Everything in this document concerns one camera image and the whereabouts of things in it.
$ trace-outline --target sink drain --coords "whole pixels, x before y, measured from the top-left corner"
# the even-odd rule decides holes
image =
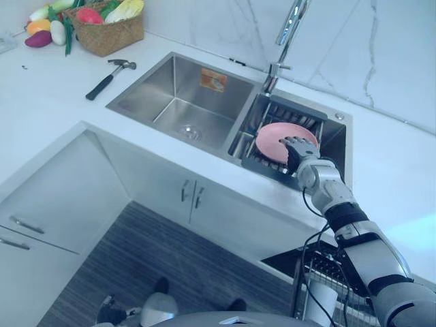
[[[202,138],[202,134],[200,130],[194,126],[194,125],[183,125],[178,132],[180,134],[183,134],[190,140],[196,140],[198,141],[200,138]]]

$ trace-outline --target cabinet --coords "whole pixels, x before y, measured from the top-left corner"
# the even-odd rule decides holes
[[[81,263],[79,255],[4,229],[0,258],[0,326],[5,327],[36,326]]]
[[[0,204],[0,227],[82,253],[127,203],[97,139],[82,134]]]
[[[261,260],[304,244],[307,233],[285,219],[222,185],[197,177],[192,228],[243,258]]]
[[[132,200],[165,218],[188,223],[195,174],[126,142],[100,142]]]
[[[286,217],[122,140],[101,139],[132,200],[248,260],[301,246]]]
[[[82,134],[0,203],[0,326],[36,326],[128,202]]]

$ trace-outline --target sticker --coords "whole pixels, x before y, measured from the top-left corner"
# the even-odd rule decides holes
[[[224,92],[227,76],[214,72],[213,70],[202,68],[200,85],[217,92]]]

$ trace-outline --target marble wall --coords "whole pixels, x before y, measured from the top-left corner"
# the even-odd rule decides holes
[[[147,0],[145,28],[266,69],[293,0]],[[436,1],[312,0],[283,76],[436,132]]]

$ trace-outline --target stainless steel sink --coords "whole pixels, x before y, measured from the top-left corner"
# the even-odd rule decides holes
[[[260,83],[170,53],[107,107],[236,165],[297,188],[285,165],[255,147],[259,129],[279,121],[318,139],[351,186],[350,115],[290,93],[260,94]]]
[[[185,142],[220,149],[243,108],[249,108],[255,85],[171,53],[108,108]]]

